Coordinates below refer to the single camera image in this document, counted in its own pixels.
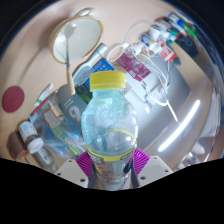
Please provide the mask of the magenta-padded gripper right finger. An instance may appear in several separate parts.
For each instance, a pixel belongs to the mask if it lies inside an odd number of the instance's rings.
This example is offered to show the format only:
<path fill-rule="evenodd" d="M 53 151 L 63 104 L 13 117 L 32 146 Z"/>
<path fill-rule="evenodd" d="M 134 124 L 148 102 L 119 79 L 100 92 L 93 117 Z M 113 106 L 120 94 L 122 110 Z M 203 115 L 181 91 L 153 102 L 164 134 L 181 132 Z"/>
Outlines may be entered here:
<path fill-rule="evenodd" d="M 146 186 L 173 173 L 159 156 L 149 156 L 140 149 L 134 152 L 131 169 L 133 188 Z"/>

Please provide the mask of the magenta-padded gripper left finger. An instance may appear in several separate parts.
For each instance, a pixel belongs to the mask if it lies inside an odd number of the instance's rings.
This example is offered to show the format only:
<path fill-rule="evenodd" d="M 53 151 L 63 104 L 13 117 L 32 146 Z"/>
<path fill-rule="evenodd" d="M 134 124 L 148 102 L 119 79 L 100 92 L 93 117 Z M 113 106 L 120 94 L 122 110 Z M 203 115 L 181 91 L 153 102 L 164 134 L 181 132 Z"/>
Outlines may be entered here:
<path fill-rule="evenodd" d="M 76 159 L 68 159 L 56 171 L 56 175 L 84 188 L 94 188 L 96 177 L 92 160 L 87 152 Z"/>

